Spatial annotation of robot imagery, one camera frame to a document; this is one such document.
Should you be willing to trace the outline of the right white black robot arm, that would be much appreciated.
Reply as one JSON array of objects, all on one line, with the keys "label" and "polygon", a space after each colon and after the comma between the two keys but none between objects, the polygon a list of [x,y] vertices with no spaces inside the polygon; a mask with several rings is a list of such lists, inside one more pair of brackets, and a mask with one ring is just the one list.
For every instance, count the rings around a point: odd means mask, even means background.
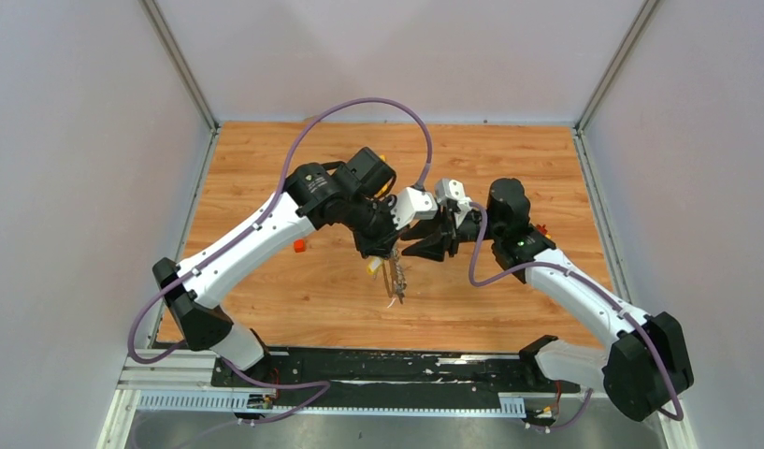
[{"label": "right white black robot arm", "polygon": [[523,349],[519,377],[531,390],[553,381],[603,391],[627,418],[653,413],[681,422],[679,398],[694,383],[681,324],[612,293],[569,260],[530,219],[531,203],[515,178],[492,182],[486,203],[473,201],[460,181],[441,179],[434,192],[408,187],[392,208],[405,256],[441,262],[473,243],[468,281],[477,288],[513,277],[544,293],[597,339],[597,349],[544,336]]}]

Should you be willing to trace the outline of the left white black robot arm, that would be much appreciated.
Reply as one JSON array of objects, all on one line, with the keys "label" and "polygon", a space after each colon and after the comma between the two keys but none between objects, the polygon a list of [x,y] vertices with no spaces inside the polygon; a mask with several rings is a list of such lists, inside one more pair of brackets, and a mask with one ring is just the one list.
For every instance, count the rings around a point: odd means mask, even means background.
[{"label": "left white black robot arm", "polygon": [[326,225],[344,225],[364,257],[386,258],[398,236],[392,202],[379,195],[396,172],[364,147],[349,161],[308,163],[279,192],[207,249],[180,262],[162,258],[152,274],[188,347],[229,361],[249,386],[264,384],[271,361],[257,334],[223,310],[226,296],[270,257]]}]

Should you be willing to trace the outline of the yellow key tag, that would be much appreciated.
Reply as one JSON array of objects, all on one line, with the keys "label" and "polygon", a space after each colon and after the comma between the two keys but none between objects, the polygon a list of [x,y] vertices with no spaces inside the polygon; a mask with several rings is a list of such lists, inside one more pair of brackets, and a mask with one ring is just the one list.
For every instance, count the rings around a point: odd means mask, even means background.
[{"label": "yellow key tag", "polygon": [[375,277],[382,268],[384,260],[380,257],[370,257],[366,266],[368,275]]}]

